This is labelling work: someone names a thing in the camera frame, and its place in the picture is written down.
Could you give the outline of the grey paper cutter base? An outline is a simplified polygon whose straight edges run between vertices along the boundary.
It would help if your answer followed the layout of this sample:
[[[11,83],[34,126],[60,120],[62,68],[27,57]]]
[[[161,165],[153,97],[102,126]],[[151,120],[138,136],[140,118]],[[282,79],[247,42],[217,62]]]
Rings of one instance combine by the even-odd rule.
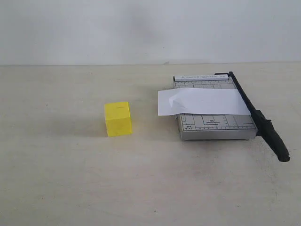
[[[174,88],[236,89],[227,73],[174,76]],[[178,114],[182,140],[253,139],[257,127],[250,115]]]

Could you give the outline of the white paper sheet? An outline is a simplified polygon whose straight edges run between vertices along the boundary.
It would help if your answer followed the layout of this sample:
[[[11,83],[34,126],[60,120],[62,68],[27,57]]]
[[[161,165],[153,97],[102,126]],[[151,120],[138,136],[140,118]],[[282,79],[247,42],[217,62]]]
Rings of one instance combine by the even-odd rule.
[[[158,115],[250,115],[236,89],[178,88],[158,92]]]

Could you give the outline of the black cutter blade arm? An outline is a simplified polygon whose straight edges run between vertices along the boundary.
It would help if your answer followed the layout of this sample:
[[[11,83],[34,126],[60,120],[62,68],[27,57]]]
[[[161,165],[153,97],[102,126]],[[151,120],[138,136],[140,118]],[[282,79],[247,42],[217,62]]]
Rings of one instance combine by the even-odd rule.
[[[270,119],[266,119],[261,110],[256,109],[250,99],[247,97],[246,93],[244,92],[243,88],[239,84],[238,80],[236,79],[233,72],[228,73],[215,73],[215,75],[228,75],[232,78],[237,90],[239,91],[243,101],[245,102],[248,110],[251,113],[251,117],[258,129],[257,136],[262,137],[265,142],[269,145],[272,151],[277,156],[280,162],[289,162],[290,161],[290,154],[287,150],[283,140],[276,132],[273,127],[273,124]]]

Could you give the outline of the yellow foam cube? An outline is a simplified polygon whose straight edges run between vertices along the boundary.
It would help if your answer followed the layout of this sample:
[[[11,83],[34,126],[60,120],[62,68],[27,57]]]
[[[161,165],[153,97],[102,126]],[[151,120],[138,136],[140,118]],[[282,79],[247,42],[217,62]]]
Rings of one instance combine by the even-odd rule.
[[[104,105],[107,135],[116,137],[132,133],[129,102],[114,102]]]

